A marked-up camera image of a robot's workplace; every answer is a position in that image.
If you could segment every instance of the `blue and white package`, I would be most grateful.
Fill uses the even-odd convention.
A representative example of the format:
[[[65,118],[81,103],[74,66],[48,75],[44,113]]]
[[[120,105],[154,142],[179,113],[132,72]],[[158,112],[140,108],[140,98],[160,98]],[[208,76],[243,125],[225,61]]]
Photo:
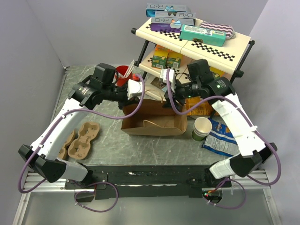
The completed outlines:
[[[212,130],[206,137],[202,147],[223,156],[234,156],[238,154],[239,147],[230,132],[228,126],[209,119]]]

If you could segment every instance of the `open brown box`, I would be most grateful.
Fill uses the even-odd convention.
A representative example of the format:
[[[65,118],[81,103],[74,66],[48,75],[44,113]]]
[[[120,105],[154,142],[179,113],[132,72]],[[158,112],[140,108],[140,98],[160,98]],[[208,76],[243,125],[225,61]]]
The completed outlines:
[[[172,108],[163,108],[165,102],[144,99],[137,113],[122,121],[121,130],[129,135],[174,136],[183,134],[188,125],[187,116],[177,115]],[[137,104],[123,107],[130,114]]]

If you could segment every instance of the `teal box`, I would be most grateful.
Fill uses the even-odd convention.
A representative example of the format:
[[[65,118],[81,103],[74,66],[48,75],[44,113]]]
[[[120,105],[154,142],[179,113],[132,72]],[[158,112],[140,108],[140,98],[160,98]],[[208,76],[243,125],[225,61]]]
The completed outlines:
[[[183,25],[180,31],[180,39],[197,40],[204,44],[222,47],[226,40],[226,33],[206,28]]]

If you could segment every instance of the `gray table surface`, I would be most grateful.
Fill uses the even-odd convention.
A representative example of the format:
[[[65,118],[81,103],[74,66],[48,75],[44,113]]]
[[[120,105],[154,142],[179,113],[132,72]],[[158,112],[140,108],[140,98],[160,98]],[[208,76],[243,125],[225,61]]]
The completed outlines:
[[[67,68],[55,114],[62,109],[73,85],[93,74],[94,68],[95,65]],[[116,102],[103,101],[94,110],[112,116],[123,115]],[[184,134],[164,137],[128,135],[120,130],[121,120],[111,120],[91,113],[82,120],[76,131],[86,121],[98,122],[101,126],[98,137],[91,142],[88,156],[84,160],[77,160],[86,165],[210,165],[227,158],[201,148],[202,142],[191,138],[195,121],[192,118],[188,119]],[[71,157],[67,157],[67,160],[76,161]]]

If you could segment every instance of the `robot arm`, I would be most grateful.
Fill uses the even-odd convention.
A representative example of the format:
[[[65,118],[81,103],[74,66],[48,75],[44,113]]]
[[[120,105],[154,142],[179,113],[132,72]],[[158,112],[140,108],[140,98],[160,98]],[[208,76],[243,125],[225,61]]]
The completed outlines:
[[[223,96],[237,106],[219,99],[208,101],[229,127],[240,150],[240,154],[211,165],[209,168],[210,175],[215,179],[235,174],[245,177],[272,155],[271,150],[256,135],[256,126],[252,124],[243,110],[238,95],[229,80],[224,77],[215,79],[210,72],[207,60],[194,61],[187,67],[190,83],[182,85],[179,81],[171,80],[171,83],[175,82],[175,89],[172,93],[174,102],[177,100],[179,104],[183,105],[186,98],[201,96],[204,99],[211,96]],[[169,107],[171,104],[167,93],[165,97],[167,100],[166,107]],[[271,143],[271,145],[277,150],[275,144]]]
[[[46,131],[30,146],[22,145],[19,149],[21,157],[27,161],[32,153],[41,148],[30,162],[31,168],[46,178],[49,182],[55,182],[60,178],[76,180],[82,184],[90,184],[92,172],[80,163],[70,163],[57,158],[59,151],[76,125],[87,115],[81,109],[92,110],[103,100],[118,101],[119,108],[136,103],[135,97],[142,92],[141,82],[129,80],[122,87],[113,84],[116,68],[99,64],[96,66],[93,76],[85,79],[84,82],[76,84],[65,101],[61,111],[52,121]],[[79,110],[67,116],[67,111]],[[41,141],[49,131],[52,131],[46,142],[41,145]]]

